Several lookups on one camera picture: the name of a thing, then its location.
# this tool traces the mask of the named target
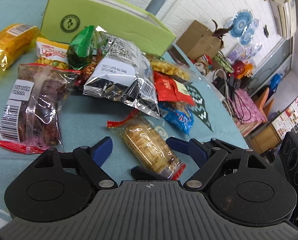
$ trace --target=green pea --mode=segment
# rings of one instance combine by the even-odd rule
[[[54,62],[52,62],[51,65],[52,67],[57,67],[59,65],[59,62],[55,60]]]

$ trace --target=white air conditioner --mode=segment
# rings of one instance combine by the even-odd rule
[[[270,0],[278,34],[286,39],[297,30],[295,0]]]

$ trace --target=green box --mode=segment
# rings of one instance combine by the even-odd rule
[[[123,0],[48,0],[41,31],[52,41],[70,43],[88,25],[159,56],[176,38],[153,14]]]

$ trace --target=blue snack package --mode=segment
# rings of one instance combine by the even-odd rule
[[[189,134],[193,125],[193,114],[182,102],[159,102],[160,115],[181,131]]]

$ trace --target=barcode number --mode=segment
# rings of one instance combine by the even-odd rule
[[[8,100],[0,120],[0,138],[19,142],[18,115],[21,102]]]
[[[171,179],[172,171],[168,167],[165,167],[163,171],[159,173],[159,175],[167,179]]]
[[[19,36],[20,34],[28,31],[32,27],[33,26],[28,25],[28,24],[19,24],[19,25],[13,26],[9,30],[7,30],[7,33],[14,35],[14,36]]]
[[[141,88],[141,92],[151,99],[156,99],[155,88],[148,79],[144,80],[144,84]]]

